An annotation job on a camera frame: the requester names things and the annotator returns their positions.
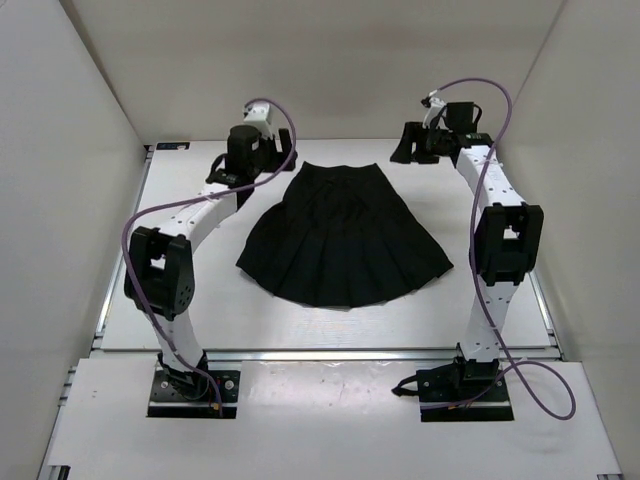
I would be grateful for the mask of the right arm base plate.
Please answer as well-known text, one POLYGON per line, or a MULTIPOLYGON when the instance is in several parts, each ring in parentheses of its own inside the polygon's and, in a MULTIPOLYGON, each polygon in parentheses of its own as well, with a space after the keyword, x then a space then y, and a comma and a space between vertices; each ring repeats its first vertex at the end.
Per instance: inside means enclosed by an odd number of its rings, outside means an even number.
POLYGON ((422 423, 515 419, 505 380, 465 380, 452 364, 416 371, 422 423))

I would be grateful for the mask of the black pleated skirt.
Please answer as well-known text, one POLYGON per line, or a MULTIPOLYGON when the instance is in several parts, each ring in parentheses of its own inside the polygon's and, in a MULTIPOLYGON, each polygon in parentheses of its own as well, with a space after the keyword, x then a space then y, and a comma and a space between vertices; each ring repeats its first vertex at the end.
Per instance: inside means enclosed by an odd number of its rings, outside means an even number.
POLYGON ((421 289, 453 264, 376 164, 302 165, 236 265, 272 295, 357 308, 421 289))

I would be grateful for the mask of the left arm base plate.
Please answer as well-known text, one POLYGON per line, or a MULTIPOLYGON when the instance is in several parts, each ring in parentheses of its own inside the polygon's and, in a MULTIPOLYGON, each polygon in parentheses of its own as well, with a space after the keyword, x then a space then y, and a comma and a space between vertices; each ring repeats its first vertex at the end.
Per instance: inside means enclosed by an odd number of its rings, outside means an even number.
POLYGON ((169 419, 235 419, 239 401, 241 369, 239 363, 211 363, 210 374, 220 391, 220 402, 206 380, 183 393, 169 380, 159 363, 154 365, 147 416, 169 419))

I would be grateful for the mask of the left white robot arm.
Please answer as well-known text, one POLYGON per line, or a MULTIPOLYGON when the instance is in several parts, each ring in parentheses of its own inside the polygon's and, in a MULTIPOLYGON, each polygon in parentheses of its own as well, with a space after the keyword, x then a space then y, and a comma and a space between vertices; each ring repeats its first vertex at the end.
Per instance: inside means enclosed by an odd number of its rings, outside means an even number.
POLYGON ((189 315, 196 250, 263 185, 262 174, 273 178, 294 168, 295 140, 287 128, 267 136, 252 125, 232 127, 225 152, 215 158, 194 198, 168 204, 173 213, 158 226, 130 220, 124 228, 124 293, 155 331, 167 382, 188 401, 206 396, 221 401, 189 315))

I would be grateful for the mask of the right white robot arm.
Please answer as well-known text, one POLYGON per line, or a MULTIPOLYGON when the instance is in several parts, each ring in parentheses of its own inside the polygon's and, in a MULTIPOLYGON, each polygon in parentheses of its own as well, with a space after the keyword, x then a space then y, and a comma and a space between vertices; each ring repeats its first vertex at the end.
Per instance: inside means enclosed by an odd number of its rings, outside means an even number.
POLYGON ((475 299, 469 323, 451 363, 416 374, 422 402, 453 404, 498 381, 501 333, 512 297, 535 266, 544 214, 507 179, 493 140, 478 130, 478 105, 436 97, 422 104, 424 120, 406 123, 392 161, 433 164, 448 157, 473 194, 469 263, 475 299))

